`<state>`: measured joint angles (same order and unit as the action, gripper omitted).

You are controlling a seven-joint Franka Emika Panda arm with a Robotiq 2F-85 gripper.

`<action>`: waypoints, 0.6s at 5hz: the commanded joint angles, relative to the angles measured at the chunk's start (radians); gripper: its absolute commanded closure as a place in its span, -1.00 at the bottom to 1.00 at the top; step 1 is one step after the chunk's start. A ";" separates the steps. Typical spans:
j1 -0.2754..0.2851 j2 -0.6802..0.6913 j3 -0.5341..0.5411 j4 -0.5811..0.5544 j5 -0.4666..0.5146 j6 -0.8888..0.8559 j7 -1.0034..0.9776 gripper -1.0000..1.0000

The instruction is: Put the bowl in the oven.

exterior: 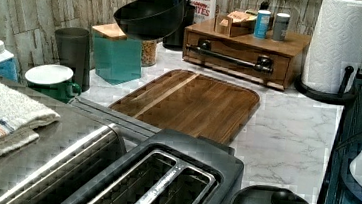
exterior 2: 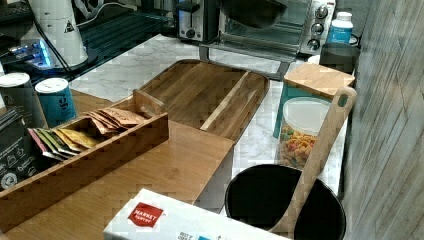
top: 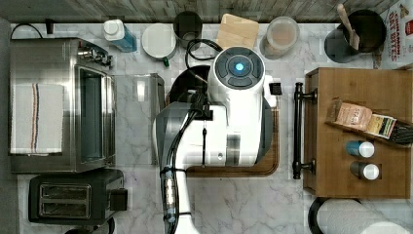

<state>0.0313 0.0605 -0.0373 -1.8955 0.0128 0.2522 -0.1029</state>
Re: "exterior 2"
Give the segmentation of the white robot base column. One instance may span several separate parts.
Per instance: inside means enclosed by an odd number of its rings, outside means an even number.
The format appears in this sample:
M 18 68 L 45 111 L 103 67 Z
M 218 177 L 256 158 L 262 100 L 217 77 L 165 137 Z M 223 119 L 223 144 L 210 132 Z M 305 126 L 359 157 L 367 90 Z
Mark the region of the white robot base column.
M 86 61 L 88 55 L 76 26 L 71 0 L 28 1 L 36 22 L 68 66 L 74 67 Z M 21 40 L 37 44 L 41 41 L 41 56 L 44 58 L 42 68 L 59 68 L 61 64 L 58 58 L 47 42 L 41 39 L 34 22 Z

